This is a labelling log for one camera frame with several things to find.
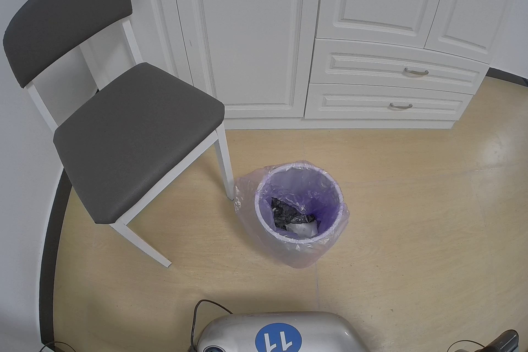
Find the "drawer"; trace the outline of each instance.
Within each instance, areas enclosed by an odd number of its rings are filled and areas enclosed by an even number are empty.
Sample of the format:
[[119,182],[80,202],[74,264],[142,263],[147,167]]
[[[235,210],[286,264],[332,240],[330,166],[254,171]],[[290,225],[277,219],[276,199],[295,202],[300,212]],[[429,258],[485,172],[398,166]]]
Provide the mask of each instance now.
[[471,98],[419,88],[310,84],[305,118],[458,120]]
[[475,94],[489,66],[422,48],[316,39],[310,81]]

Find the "light wood floor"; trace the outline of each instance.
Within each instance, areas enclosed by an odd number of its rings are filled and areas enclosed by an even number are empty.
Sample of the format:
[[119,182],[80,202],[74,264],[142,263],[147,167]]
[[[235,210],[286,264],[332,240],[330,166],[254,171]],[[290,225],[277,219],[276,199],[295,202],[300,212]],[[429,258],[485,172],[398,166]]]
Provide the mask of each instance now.
[[[528,89],[486,78],[452,130],[228,131],[235,177],[306,159],[351,212],[308,269],[258,251],[209,149],[131,223],[165,269],[73,191],[57,258],[56,340],[78,352],[186,351],[201,298],[236,313],[338,313],[372,351],[439,351],[505,329],[528,348]],[[201,309],[198,329],[221,315]],[[475,348],[461,344],[468,350]]]

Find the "trash can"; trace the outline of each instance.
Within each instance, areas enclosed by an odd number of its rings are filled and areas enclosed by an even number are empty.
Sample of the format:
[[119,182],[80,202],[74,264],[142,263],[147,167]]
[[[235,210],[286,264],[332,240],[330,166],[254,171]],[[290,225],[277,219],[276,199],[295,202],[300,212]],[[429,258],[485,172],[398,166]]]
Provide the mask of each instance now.
[[[314,216],[317,234],[304,237],[278,228],[272,198]],[[348,223],[339,185],[326,171],[307,161],[266,167],[237,179],[234,203],[249,236],[276,259],[299,269],[323,256]]]

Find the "black cable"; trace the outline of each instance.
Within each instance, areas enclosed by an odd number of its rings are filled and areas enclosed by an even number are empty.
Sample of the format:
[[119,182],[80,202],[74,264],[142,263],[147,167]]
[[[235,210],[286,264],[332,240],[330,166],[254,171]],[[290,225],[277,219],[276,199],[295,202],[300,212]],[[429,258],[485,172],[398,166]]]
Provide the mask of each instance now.
[[73,352],[76,352],[76,350],[71,345],[67,344],[66,342],[58,342],[58,341],[57,342],[53,341],[53,342],[46,343],[42,348],[40,348],[40,350],[38,352],[42,352],[46,346],[54,345],[55,343],[60,343],[62,345],[66,345],[69,348],[71,348],[71,350],[73,350]]
[[217,302],[209,301],[208,299],[200,299],[196,306],[194,307],[194,316],[193,316],[193,326],[191,327],[191,347],[192,350],[196,350],[196,346],[194,345],[194,327],[196,326],[196,314],[198,312],[198,306],[200,306],[201,303],[212,303],[216,305],[217,307],[222,308],[224,311],[227,311],[229,314],[233,314],[230,310],[228,310],[225,306],[220,305]]
[[[457,340],[456,342],[452,343],[451,346],[456,345],[457,343],[460,343],[460,342],[474,343],[476,345],[482,346],[482,348],[485,348],[485,346],[482,343],[475,342],[474,340]],[[451,349],[451,346],[449,346],[445,352],[449,352],[449,349]]]

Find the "white number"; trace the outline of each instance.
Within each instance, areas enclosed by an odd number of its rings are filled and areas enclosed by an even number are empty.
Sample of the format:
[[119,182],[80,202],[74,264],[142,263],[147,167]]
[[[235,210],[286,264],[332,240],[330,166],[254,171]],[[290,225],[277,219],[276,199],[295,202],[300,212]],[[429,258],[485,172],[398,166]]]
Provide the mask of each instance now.
[[283,351],[286,351],[288,350],[288,348],[293,345],[294,343],[293,342],[288,342],[286,343],[286,335],[284,334],[283,331],[280,332],[280,342],[282,343],[282,350]]
[[276,343],[274,343],[273,345],[269,344],[269,334],[268,333],[264,333],[264,342],[266,342],[266,352],[271,352],[277,347]]

